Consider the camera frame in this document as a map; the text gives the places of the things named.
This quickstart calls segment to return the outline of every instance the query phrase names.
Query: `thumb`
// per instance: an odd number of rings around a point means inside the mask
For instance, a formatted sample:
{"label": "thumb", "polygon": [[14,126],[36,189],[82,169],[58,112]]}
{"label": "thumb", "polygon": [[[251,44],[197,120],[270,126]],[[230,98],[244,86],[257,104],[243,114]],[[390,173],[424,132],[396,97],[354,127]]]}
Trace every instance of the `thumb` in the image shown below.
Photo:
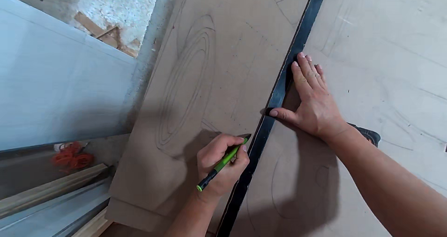
{"label": "thumb", "polygon": [[237,150],[236,159],[233,161],[232,168],[238,169],[242,173],[249,163],[250,159],[247,154],[247,146],[243,144]]}
{"label": "thumb", "polygon": [[299,123],[298,115],[286,108],[274,108],[270,111],[269,114],[271,117],[279,118],[295,125],[298,125]]}

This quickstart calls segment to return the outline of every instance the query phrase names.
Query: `work surface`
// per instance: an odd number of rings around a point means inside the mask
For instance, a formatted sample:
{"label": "work surface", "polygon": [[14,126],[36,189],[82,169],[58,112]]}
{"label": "work surface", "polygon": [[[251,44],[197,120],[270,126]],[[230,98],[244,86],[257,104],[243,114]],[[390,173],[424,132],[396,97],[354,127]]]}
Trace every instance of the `work surface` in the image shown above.
{"label": "work surface", "polygon": [[[169,221],[197,182],[198,149],[216,131],[256,129],[296,27],[276,1],[177,0],[112,184],[114,199],[131,204],[116,211],[121,219],[134,208]],[[300,4],[287,6],[296,13]],[[304,51],[323,66],[343,117],[377,131],[382,151],[444,195],[446,4],[324,0]],[[284,105],[298,104],[289,93]],[[276,122],[232,236],[287,235],[388,233],[326,145]]]}

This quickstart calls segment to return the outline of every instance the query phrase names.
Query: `hand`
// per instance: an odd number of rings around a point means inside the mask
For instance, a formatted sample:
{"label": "hand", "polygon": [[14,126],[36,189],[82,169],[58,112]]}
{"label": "hand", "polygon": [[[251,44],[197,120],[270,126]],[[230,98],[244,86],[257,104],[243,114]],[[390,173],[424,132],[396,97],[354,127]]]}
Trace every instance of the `hand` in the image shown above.
{"label": "hand", "polygon": [[[207,146],[197,153],[197,167],[199,181],[204,179],[213,170],[225,154],[228,147],[244,142],[243,138],[227,134],[220,134],[215,137]],[[218,199],[223,194],[231,191],[236,181],[239,179],[250,160],[247,155],[245,144],[239,147],[236,153],[236,160],[229,162],[222,170],[209,182],[208,186],[199,193],[202,199]]]}
{"label": "hand", "polygon": [[297,62],[292,63],[293,80],[301,98],[301,104],[293,112],[285,108],[274,108],[272,117],[285,120],[299,129],[327,141],[349,129],[342,118],[337,104],[326,85],[320,65],[313,65],[312,58],[300,52]]}

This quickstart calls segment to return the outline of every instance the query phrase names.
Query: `orange extension cable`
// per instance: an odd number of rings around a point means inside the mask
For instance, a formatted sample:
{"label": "orange extension cable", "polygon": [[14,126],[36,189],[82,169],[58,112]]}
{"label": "orange extension cable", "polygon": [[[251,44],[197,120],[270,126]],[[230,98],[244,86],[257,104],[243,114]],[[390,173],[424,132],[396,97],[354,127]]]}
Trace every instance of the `orange extension cable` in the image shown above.
{"label": "orange extension cable", "polygon": [[92,154],[83,153],[84,148],[79,142],[61,144],[59,152],[52,157],[51,162],[54,166],[65,167],[60,170],[65,173],[87,167],[93,163],[94,157]]}

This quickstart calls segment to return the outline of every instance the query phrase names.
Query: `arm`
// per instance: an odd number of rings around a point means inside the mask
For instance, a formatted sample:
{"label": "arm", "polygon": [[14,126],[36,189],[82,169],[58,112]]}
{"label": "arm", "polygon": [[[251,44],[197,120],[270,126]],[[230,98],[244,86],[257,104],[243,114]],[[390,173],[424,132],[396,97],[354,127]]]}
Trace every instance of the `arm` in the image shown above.
{"label": "arm", "polygon": [[[224,156],[227,147],[243,143],[244,139],[220,134],[197,153],[199,179],[208,175],[215,164]],[[186,205],[167,230],[165,237],[205,236],[214,209],[221,196],[229,192],[247,167],[249,157],[247,147],[242,145],[236,153],[236,160],[228,163],[214,177],[208,186],[198,192],[195,188]]]}
{"label": "arm", "polygon": [[320,137],[337,154],[374,215],[393,236],[447,236],[447,199],[369,143],[341,117],[319,65],[292,65],[302,100],[296,112],[270,115]]}

